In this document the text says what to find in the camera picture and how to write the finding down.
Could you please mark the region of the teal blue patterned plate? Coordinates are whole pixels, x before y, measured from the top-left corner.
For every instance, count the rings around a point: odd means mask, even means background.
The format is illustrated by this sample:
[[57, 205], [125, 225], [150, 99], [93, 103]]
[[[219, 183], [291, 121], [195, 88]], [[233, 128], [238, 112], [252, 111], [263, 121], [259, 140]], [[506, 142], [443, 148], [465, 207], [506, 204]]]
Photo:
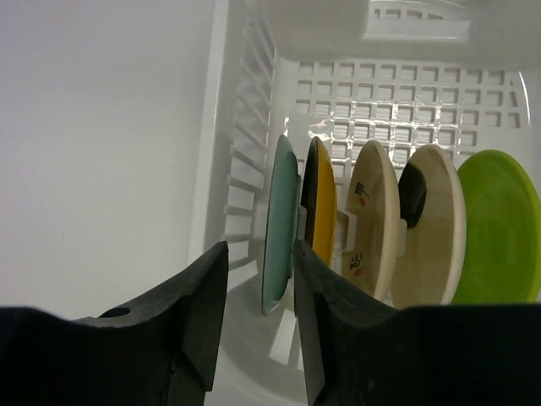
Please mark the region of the teal blue patterned plate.
[[278, 138], [265, 231], [261, 310], [269, 315], [279, 305], [292, 277], [293, 244], [297, 238], [298, 162], [289, 139]]

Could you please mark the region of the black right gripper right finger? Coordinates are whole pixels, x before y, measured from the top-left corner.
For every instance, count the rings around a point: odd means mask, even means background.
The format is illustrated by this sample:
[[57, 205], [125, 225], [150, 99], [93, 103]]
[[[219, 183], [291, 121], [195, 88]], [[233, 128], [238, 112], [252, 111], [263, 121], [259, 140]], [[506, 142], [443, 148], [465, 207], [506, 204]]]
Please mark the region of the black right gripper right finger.
[[294, 245], [294, 304], [311, 405], [537, 405], [540, 308], [397, 310]]

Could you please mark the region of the cream plate with black characters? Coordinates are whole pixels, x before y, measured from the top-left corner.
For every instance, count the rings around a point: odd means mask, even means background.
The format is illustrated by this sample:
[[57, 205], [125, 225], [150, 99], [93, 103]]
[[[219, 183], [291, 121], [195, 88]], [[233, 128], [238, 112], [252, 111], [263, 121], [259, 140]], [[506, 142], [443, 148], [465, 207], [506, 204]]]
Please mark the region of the cream plate with black characters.
[[391, 160], [376, 140], [358, 154], [342, 214], [348, 222], [341, 275], [385, 301], [398, 256], [400, 205]]

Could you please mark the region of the yellow plate with brown rim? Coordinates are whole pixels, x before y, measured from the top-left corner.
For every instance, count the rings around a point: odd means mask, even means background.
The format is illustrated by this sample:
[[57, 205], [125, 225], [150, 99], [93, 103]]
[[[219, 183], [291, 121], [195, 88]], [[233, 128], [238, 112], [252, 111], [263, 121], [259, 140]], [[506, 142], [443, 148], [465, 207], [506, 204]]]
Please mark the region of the yellow plate with brown rim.
[[329, 153], [319, 137], [309, 145], [300, 205], [306, 210], [304, 240], [331, 266], [337, 223], [336, 183]]

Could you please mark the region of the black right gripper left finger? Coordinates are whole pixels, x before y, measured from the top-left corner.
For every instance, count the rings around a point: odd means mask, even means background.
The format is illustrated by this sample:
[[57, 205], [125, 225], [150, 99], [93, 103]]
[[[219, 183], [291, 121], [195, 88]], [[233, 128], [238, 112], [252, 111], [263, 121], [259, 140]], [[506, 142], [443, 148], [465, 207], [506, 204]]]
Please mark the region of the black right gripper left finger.
[[4, 405], [201, 405], [214, 383], [228, 247], [97, 317], [1, 310]]

